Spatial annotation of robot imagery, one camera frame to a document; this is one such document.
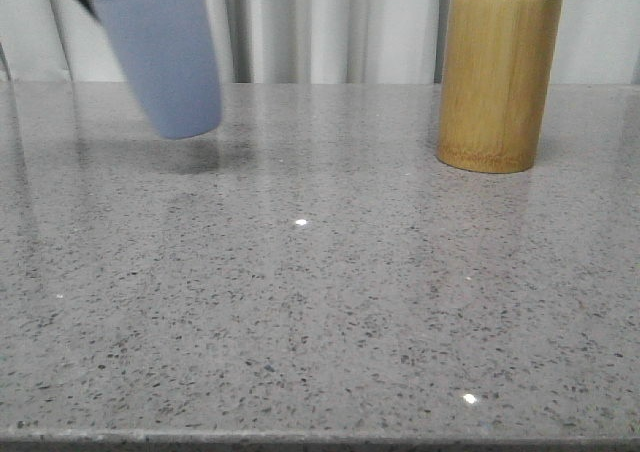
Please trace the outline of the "bamboo cylinder holder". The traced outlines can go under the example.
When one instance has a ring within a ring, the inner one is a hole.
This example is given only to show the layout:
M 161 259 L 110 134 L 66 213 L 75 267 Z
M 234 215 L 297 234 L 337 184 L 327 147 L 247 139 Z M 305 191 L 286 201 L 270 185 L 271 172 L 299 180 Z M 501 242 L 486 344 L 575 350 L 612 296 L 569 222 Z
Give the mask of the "bamboo cylinder holder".
M 535 162 L 562 0 L 450 0 L 437 158 L 516 173 Z

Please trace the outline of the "blue plastic cup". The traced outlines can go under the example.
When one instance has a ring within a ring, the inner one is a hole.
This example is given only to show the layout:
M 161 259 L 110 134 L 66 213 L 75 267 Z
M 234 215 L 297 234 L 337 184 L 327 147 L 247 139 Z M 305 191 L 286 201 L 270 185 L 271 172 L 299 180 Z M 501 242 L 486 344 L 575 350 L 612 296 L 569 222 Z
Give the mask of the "blue plastic cup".
M 219 126 L 221 87 L 206 0 L 90 3 L 161 137 L 191 138 Z

